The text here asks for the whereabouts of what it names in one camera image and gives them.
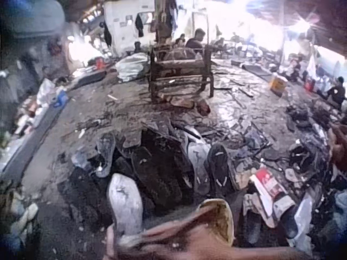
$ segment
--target white bag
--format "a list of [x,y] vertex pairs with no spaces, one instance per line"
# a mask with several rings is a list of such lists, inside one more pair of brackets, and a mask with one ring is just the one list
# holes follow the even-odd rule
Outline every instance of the white bag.
[[123,82],[135,80],[148,72],[148,56],[145,53],[135,53],[117,62],[115,68]]
[[51,80],[44,79],[37,94],[37,104],[47,107],[56,96],[55,85]]

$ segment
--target dirty floor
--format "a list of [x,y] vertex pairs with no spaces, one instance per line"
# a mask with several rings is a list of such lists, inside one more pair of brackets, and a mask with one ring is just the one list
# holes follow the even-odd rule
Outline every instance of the dirty floor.
[[[71,219],[57,184],[66,180],[74,168],[70,160],[72,153],[85,146],[92,155],[95,140],[104,132],[121,131],[127,138],[125,146],[132,146],[139,141],[142,122],[168,116],[172,121],[199,126],[205,131],[217,129],[222,134],[211,136],[210,141],[227,144],[253,122],[263,130],[275,149],[287,150],[295,141],[295,134],[287,130],[285,108],[288,101],[300,102],[307,98],[307,94],[295,86],[289,87],[288,93],[279,98],[269,90],[267,82],[240,68],[218,66],[217,71],[220,73],[215,76],[216,87],[230,90],[216,90],[212,99],[208,98],[208,89],[198,96],[182,95],[182,98],[207,98],[211,106],[208,116],[199,115],[195,109],[173,107],[168,103],[153,105],[147,81],[116,84],[112,73],[101,82],[69,93],[71,100],[48,132],[22,180],[26,193],[34,195],[40,207],[38,219],[42,239],[38,259],[102,259],[106,227],[100,226],[98,232],[91,232],[78,226]],[[188,88],[184,92],[195,90],[197,88]],[[91,122],[99,119],[98,126],[89,128]],[[79,139],[82,129],[86,131]],[[61,160],[61,154],[65,154],[66,160]]]

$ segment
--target light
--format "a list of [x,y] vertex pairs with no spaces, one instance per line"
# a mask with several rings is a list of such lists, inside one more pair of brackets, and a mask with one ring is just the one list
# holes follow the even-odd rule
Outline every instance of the light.
[[306,33],[310,28],[310,24],[305,20],[300,20],[296,25],[290,27],[290,29],[296,33]]
[[91,42],[91,41],[92,41],[92,38],[89,35],[86,35],[85,36],[85,42],[88,43],[88,42]]

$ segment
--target clothing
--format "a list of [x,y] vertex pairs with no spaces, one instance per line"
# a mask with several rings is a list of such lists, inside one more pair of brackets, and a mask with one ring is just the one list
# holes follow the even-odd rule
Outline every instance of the clothing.
[[200,41],[198,41],[195,38],[191,38],[187,41],[187,43],[185,44],[185,46],[187,48],[191,48],[194,50],[195,53],[202,53],[202,44]]
[[112,35],[108,30],[107,24],[105,23],[104,38],[108,47],[112,45]]
[[316,70],[316,74],[319,77],[324,77],[324,69],[322,67],[318,67],[318,69]]
[[185,39],[184,38],[183,39],[178,38],[178,39],[176,39],[175,44],[179,44],[179,41],[182,41],[183,43],[185,43]]
[[144,34],[143,34],[143,22],[142,22],[142,19],[140,17],[140,14],[138,14],[136,16],[135,27],[139,31],[139,37],[143,37],[144,36]]
[[336,103],[338,103],[340,106],[342,102],[345,100],[345,95],[346,95],[346,89],[341,86],[335,86],[327,92],[328,96],[331,96],[332,100]]

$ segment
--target seated worker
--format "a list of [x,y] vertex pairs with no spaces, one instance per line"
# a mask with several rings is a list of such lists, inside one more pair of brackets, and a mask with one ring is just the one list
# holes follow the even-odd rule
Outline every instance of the seated worker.
[[194,38],[187,41],[186,47],[194,50],[195,53],[202,54],[202,41],[204,40],[206,33],[202,29],[196,29]]
[[343,77],[338,77],[336,86],[329,89],[326,97],[328,102],[338,109],[341,108],[346,95],[346,89],[343,87],[343,83]]
[[140,42],[135,42],[135,51],[134,53],[141,53],[142,49],[141,49],[141,43]]
[[181,36],[175,40],[175,45],[178,47],[184,46],[185,44],[185,34],[181,34]]

